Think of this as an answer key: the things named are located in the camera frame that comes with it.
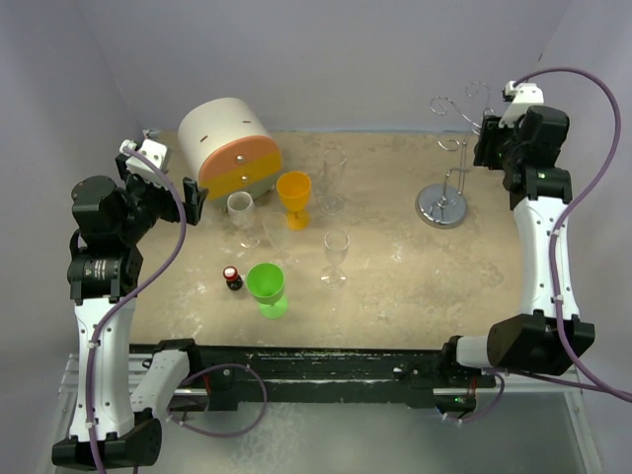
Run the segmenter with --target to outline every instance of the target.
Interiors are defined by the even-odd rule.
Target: red bottle cap
[[[224,269],[224,278],[226,278],[226,281],[235,281],[239,278],[239,272],[234,267],[226,267]]]

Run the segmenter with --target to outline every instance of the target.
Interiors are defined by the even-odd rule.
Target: speckled tabletop
[[[469,173],[464,222],[438,230],[414,208],[418,192],[440,183],[458,161],[456,153],[438,148],[435,136],[277,132],[274,138],[285,170],[318,174],[332,146],[348,155],[344,212],[330,216],[311,202],[310,226],[291,234],[291,258],[282,265],[287,313],[268,320],[245,287],[226,287],[224,267],[244,273],[273,261],[275,253],[266,241],[243,249],[227,214],[209,206],[199,226],[189,227],[174,265],[138,298],[133,343],[194,337],[218,345],[436,349],[452,335],[483,335],[516,314],[520,247],[502,174]],[[174,150],[169,176],[180,188],[191,173],[177,136],[166,132],[161,141]],[[281,210],[274,193],[259,198],[257,206],[260,216]],[[341,265],[348,281],[339,291],[320,282],[328,265],[323,238],[330,229],[351,237]],[[166,259],[177,236],[178,226],[165,222],[147,234],[140,244],[141,278]]]

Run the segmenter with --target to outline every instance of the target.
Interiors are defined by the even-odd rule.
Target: gray wall
[[[139,126],[72,0],[0,1],[0,459],[35,472],[77,343],[70,190]]]
[[[270,129],[462,129],[434,95],[535,66],[570,0],[84,0],[147,127],[244,99]]]
[[[632,3],[574,0],[547,46],[541,66],[588,69],[614,91],[623,118],[619,151],[601,184],[571,216],[569,245],[582,318],[596,324],[596,342],[583,357],[615,387],[632,388]],[[573,174],[575,195],[594,176],[612,138],[610,106],[589,81],[568,74],[538,79],[548,105],[571,117],[560,166]],[[632,408],[613,397],[587,394],[589,417],[609,473],[630,472]]]

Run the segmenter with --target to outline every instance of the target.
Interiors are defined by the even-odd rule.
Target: clear wine glass
[[[284,260],[288,257],[289,228],[287,217],[282,212],[270,212],[264,216],[264,230],[266,236],[276,250],[278,257]]]
[[[345,208],[345,201],[337,193],[337,190],[345,175],[346,165],[347,154],[343,150],[333,148],[325,152],[320,204],[327,214],[337,214]]]
[[[332,230],[325,235],[325,256],[331,264],[320,276],[327,289],[336,290],[345,286],[347,275],[340,269],[349,250],[349,235],[342,230]]]
[[[245,191],[233,193],[228,197],[226,206],[231,222],[242,231],[241,246],[252,249],[261,244],[261,239],[255,232],[257,212],[252,196]]]

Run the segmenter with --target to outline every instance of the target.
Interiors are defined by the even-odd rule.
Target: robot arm
[[[161,421],[182,380],[200,370],[193,340],[163,343],[142,382],[131,397],[128,390],[129,331],[135,308],[130,300],[103,328],[91,371],[95,424],[88,423],[86,380],[88,351],[93,332],[104,315],[137,288],[142,256],[136,244],[159,218],[179,221],[173,197],[151,169],[123,154],[138,145],[125,141],[116,159],[125,182],[119,188],[110,178],[96,176],[78,184],[73,192],[73,215],[79,229],[73,234],[68,269],[71,298],[79,330],[78,396],[69,438],[52,450],[56,465],[94,469],[89,429],[94,428],[106,468],[155,463],[160,452]],[[167,171],[169,150],[146,139],[137,150],[161,171]],[[187,222],[196,225],[207,191],[184,179]],[[79,238],[85,243],[80,247]]]
[[[522,246],[522,298],[518,314],[492,327],[487,337],[458,339],[457,362],[470,367],[499,367],[561,375],[571,365],[555,325],[548,242],[553,224],[572,199],[568,171],[555,167],[569,128],[562,111],[543,106],[535,84],[510,82],[504,93],[513,100],[501,117],[483,120],[474,164],[505,172],[503,185]],[[563,289],[565,328],[576,354],[594,341],[594,326],[579,320],[573,296],[567,246],[567,222],[561,229],[556,260]]]

